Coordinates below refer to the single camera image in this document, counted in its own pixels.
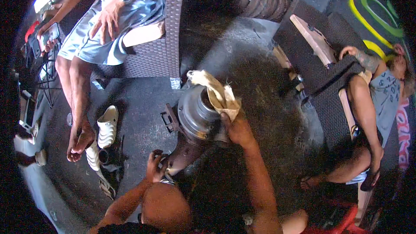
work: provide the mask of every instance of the tattooed arm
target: tattooed arm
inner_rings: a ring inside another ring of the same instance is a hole
[[[387,66],[381,58],[377,56],[369,56],[353,46],[347,46],[341,51],[340,60],[342,60],[346,53],[354,56],[361,66],[371,71],[371,73],[374,74],[373,78],[387,70]]]

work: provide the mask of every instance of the cloth rag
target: cloth rag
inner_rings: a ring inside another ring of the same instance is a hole
[[[222,112],[227,113],[231,122],[234,121],[238,112],[240,112],[241,101],[236,100],[231,86],[223,86],[221,82],[205,70],[190,70],[188,71],[187,76],[193,85],[200,84],[206,86],[209,101],[214,109],[219,114]]]

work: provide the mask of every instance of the tattoo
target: tattoo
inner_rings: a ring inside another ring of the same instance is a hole
[[[379,57],[367,55],[363,51],[360,51],[358,49],[355,58],[358,60],[361,66],[363,66],[367,70],[370,70],[372,73],[375,73],[377,67],[379,66]]]

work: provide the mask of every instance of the white shoe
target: white shoe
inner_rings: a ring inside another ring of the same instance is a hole
[[[119,111],[116,106],[109,106],[98,120],[97,124],[100,128],[98,134],[98,146],[107,148],[114,143],[117,134],[117,120],[119,119]]]
[[[86,160],[88,164],[94,171],[98,171],[100,169],[99,159],[98,159],[98,148],[97,148],[97,140],[89,146],[89,148],[85,149],[86,153]]]

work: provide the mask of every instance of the green graffiti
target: green graffiti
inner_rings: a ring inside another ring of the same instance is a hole
[[[393,14],[394,17],[398,18],[398,15],[396,11],[394,10],[393,5],[390,2],[390,0],[387,1],[387,8],[390,10],[390,12]]]
[[[389,31],[389,33],[391,33],[392,35],[396,36],[396,37],[403,37],[403,30],[400,28],[394,28],[392,26],[390,26],[386,21],[384,21],[383,19],[381,19],[376,13],[374,13],[374,11],[370,8],[370,6],[368,5],[368,0],[361,0],[361,4],[364,6],[364,8],[370,13],[370,15],[379,23],[381,24],[382,27],[384,27],[387,31]],[[392,20],[392,22],[394,23],[394,25],[396,27],[398,27],[396,21],[394,20],[394,17],[392,16],[392,14],[388,11],[388,9],[382,4],[380,3],[378,0],[371,0],[375,3],[377,3],[382,9],[385,10],[385,12],[388,14],[388,16],[390,17],[390,19]]]

